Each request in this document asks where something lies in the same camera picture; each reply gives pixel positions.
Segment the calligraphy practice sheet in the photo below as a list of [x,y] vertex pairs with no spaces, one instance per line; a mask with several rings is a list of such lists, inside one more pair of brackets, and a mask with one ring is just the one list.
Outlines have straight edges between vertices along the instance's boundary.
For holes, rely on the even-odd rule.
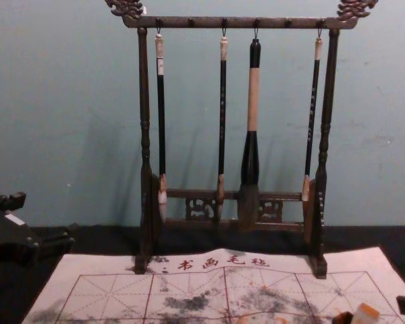
[[326,254],[327,279],[305,256],[214,250],[154,256],[67,254],[23,324],[331,323],[365,302],[379,323],[405,323],[405,283],[379,248]]

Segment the wooden foot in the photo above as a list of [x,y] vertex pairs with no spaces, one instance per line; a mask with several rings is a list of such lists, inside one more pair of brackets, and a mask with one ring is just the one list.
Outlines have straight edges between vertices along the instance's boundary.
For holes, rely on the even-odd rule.
[[144,275],[147,271],[147,265],[149,264],[149,259],[142,254],[137,254],[135,256],[135,267],[134,272],[136,275]]
[[317,257],[314,255],[309,256],[310,268],[312,269],[313,275],[317,279],[327,278],[327,261],[324,256]]

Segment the blue-green wall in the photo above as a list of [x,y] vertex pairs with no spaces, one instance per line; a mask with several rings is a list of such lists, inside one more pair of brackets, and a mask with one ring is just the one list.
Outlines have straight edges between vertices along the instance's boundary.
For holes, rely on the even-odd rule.
[[[333,0],[146,0],[151,15],[333,16]],[[164,30],[167,179],[215,188],[220,30]],[[148,34],[151,162],[158,170],[155,31]],[[226,174],[240,185],[248,46],[228,30]],[[315,31],[261,30],[262,190],[300,191]],[[323,33],[317,120],[328,33]],[[103,0],[0,1],[0,192],[23,190],[30,225],[140,219],[138,48]],[[315,128],[315,148],[319,143]],[[317,150],[312,173],[315,174]],[[341,33],[327,162],[326,223],[405,224],[405,0],[381,0]],[[235,215],[235,205],[225,212]],[[170,204],[170,215],[182,205]],[[284,219],[300,219],[286,205]]]

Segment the black tabletop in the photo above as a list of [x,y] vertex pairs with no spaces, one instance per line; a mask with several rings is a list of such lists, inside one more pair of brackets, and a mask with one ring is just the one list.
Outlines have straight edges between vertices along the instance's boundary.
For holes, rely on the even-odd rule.
[[[36,229],[44,234],[51,229]],[[138,251],[139,230],[133,227],[80,227],[74,233],[73,253],[124,255]],[[405,227],[326,227],[325,252],[379,246],[405,281]],[[168,230],[157,254],[189,254],[230,248],[269,254],[304,254],[302,237],[287,232],[212,232]],[[47,259],[35,268],[0,264],[0,324],[21,323],[47,283],[59,259]]]

